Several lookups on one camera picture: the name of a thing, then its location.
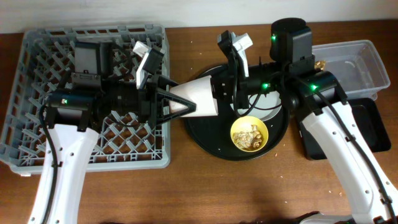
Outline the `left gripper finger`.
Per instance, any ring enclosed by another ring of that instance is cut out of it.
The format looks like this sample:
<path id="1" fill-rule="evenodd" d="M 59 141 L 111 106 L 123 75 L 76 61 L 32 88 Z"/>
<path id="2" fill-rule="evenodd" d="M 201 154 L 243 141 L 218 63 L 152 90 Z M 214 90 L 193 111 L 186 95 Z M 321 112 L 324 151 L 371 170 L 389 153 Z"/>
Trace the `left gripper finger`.
<path id="1" fill-rule="evenodd" d="M 155 91 L 155 122 L 166 123 L 196 111 L 192 101 L 157 88 Z"/>
<path id="2" fill-rule="evenodd" d="M 178 86 L 178 83 L 171 80 L 169 77 L 159 75 L 157 77 L 157 92 L 168 93 L 171 87 Z"/>

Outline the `pink cup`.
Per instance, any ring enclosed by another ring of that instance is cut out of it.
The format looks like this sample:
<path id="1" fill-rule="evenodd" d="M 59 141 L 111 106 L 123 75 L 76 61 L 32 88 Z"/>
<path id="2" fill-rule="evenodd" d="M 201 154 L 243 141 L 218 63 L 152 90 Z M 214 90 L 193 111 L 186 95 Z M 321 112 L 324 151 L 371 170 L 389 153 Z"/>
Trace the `pink cup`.
<path id="1" fill-rule="evenodd" d="M 213 97 L 210 76 L 175 86 L 169 92 L 196 104 L 196 110 L 183 115 L 183 118 L 218 116 L 218 104 Z"/>

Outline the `yellow bowl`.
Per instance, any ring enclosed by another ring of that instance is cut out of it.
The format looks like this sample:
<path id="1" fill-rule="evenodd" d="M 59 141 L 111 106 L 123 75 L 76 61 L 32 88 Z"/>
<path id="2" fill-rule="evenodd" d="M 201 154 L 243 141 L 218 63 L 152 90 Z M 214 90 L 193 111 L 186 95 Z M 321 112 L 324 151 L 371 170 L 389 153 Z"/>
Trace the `yellow bowl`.
<path id="1" fill-rule="evenodd" d="M 252 125 L 256 125 L 258 127 L 259 131 L 263 135 L 263 142 L 262 142 L 260 148 L 255 151 L 245 151 L 245 150 L 239 149 L 233 142 L 233 133 L 240 132 L 240 131 L 250 131 Z M 231 140 L 232 140 L 233 144 L 239 150 L 244 151 L 244 152 L 257 152 L 257 151 L 260 151 L 261 149 L 263 149 L 265 147 L 266 143 L 268 142 L 269 131 L 268 131 L 268 128 L 265 125 L 265 123 L 263 121 L 261 121 L 260 119 L 253 117 L 253 116 L 244 116 L 244 117 L 238 118 L 232 124 L 231 129 L 230 129 L 230 136 L 231 136 Z"/>

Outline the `peanut shells food waste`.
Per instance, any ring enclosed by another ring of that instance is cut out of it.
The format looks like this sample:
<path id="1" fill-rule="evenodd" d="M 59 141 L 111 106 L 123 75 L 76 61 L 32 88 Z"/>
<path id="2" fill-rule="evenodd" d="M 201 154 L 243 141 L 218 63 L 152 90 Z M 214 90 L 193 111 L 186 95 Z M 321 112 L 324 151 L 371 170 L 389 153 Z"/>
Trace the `peanut shells food waste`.
<path id="1" fill-rule="evenodd" d="M 250 131 L 233 133 L 233 142 L 239 149 L 255 151 L 260 148 L 263 142 L 263 135 L 256 125 L 252 125 Z"/>

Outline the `brown snack wrapper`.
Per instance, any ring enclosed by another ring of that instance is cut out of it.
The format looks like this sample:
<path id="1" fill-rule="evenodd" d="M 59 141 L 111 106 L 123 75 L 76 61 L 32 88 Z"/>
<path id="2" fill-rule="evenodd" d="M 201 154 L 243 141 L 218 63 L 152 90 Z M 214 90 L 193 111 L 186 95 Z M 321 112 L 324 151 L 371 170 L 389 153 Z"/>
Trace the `brown snack wrapper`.
<path id="1" fill-rule="evenodd" d="M 326 67 L 326 61 L 325 60 L 319 60 L 319 61 L 315 62 L 315 66 L 314 66 L 315 70 L 324 71 L 325 67 Z"/>

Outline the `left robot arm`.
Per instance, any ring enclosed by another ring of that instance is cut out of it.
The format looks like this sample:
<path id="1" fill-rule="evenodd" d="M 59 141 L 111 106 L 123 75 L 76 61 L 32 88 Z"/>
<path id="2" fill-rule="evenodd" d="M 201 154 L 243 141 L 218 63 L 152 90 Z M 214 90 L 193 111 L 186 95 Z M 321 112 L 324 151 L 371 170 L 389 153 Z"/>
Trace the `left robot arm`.
<path id="1" fill-rule="evenodd" d="M 76 223 L 86 169 L 103 121 L 115 111 L 134 113 L 151 128 L 192 113 L 197 106 L 169 92 L 175 82 L 157 74 L 164 53 L 142 42 L 136 79 L 111 71 L 113 42 L 77 42 L 75 68 L 66 73 L 39 110 L 45 159 L 30 223 Z"/>

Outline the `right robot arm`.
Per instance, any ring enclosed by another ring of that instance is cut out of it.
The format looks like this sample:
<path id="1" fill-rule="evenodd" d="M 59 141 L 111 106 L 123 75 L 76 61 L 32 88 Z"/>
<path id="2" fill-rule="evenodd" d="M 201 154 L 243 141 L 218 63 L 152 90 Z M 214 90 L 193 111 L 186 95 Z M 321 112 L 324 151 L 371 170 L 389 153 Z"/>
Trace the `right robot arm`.
<path id="1" fill-rule="evenodd" d="M 271 63 L 248 65 L 247 34 L 225 31 L 218 46 L 228 60 L 224 74 L 212 79 L 215 95 L 249 113 L 250 95 L 277 91 L 282 106 L 301 120 L 326 155 L 344 191 L 351 214 L 310 212 L 296 223 L 396 223 L 397 189 L 381 169 L 354 119 L 336 77 L 315 67 L 312 31 L 303 19 L 285 18 L 271 25 Z"/>

